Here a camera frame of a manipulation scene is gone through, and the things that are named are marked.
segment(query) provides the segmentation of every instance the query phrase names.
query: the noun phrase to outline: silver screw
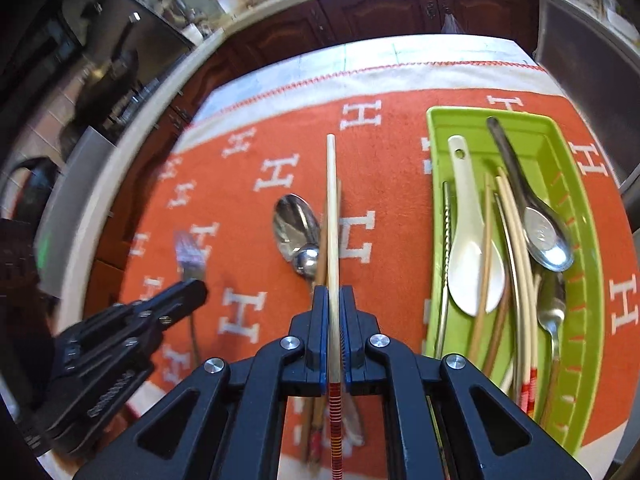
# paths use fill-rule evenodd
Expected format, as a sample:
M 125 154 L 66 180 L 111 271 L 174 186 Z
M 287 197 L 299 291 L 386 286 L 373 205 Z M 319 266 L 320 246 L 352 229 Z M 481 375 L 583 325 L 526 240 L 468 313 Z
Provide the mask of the silver screw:
M 224 367 L 225 362 L 219 357 L 212 357 L 211 359 L 204 361 L 204 371 L 209 374 L 218 373 Z
M 466 365 L 466 359 L 458 354 L 448 355 L 445 362 L 449 368 L 453 368 L 454 370 L 460 370 L 460 368 L 464 368 Z
M 384 334 L 374 334 L 369 338 L 369 342 L 376 348 L 384 348 L 391 343 L 391 339 Z
M 300 339 L 294 335 L 288 335 L 280 340 L 280 346 L 285 350 L 295 350 L 300 346 Z

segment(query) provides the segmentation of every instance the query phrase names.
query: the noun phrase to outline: brown cabinet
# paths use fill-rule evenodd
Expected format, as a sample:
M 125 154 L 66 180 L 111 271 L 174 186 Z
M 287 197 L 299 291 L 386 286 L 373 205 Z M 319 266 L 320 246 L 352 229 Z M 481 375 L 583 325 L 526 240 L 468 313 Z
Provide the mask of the brown cabinet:
M 118 301 L 124 271 L 100 260 L 94 260 L 84 297 L 84 319 L 97 314 Z
M 335 44 L 317 0 L 265 18 L 233 35 L 230 46 L 247 71 Z
M 187 81 L 171 106 L 189 122 L 213 90 L 247 72 L 232 47 L 223 44 Z
M 538 44 L 539 0 L 438 0 L 444 20 L 451 12 L 466 34 L 507 38 L 527 54 Z
M 99 260 L 124 269 L 158 173 L 183 128 L 184 121 L 168 108 L 147 136 L 111 205 L 95 255 Z
M 440 31 L 436 0 L 319 0 L 339 43 Z

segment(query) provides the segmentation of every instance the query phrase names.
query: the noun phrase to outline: triangular cutout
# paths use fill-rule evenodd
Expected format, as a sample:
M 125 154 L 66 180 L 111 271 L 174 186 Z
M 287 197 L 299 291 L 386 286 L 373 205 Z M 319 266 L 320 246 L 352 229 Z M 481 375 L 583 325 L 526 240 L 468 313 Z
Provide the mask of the triangular cutout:
M 503 456 L 524 447 L 531 437 L 515 420 L 505 412 L 500 404 L 480 386 L 471 388 L 471 398 L 482 420 L 489 438 L 491 449 L 497 456 Z
M 169 460 L 180 444 L 200 392 L 188 390 L 138 437 L 138 445 L 160 458 Z

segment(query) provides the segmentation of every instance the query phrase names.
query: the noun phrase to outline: tiled wall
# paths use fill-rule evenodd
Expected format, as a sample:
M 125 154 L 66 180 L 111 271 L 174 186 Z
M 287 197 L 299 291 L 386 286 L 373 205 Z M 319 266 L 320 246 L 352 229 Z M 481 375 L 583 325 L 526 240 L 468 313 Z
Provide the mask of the tiled wall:
M 59 167 L 63 167 L 60 156 L 60 132 L 74 116 L 74 103 L 86 77 L 85 66 L 86 62 L 81 61 L 70 70 L 24 125 L 0 175 L 0 186 L 4 186 L 6 182 L 0 198 L 2 218 L 11 215 L 18 190 L 28 176 L 26 170 L 8 174 L 18 162 L 32 156 L 44 155 Z

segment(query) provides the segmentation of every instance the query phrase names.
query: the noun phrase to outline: metal fork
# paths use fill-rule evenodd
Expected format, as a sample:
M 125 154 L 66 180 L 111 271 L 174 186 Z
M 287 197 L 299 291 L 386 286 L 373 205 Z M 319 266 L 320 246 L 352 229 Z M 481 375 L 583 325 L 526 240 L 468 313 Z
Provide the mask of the metal fork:
M 178 263 L 181 279 L 184 282 L 189 280 L 205 281 L 206 263 L 202 251 L 193 239 L 193 236 L 187 231 L 176 231 L 174 234 L 175 259 Z M 195 366 L 200 365 L 200 349 L 198 348 L 198 340 L 196 338 L 196 327 L 193 313 L 189 316 L 189 328 L 191 332 L 191 347 L 193 350 L 193 360 Z

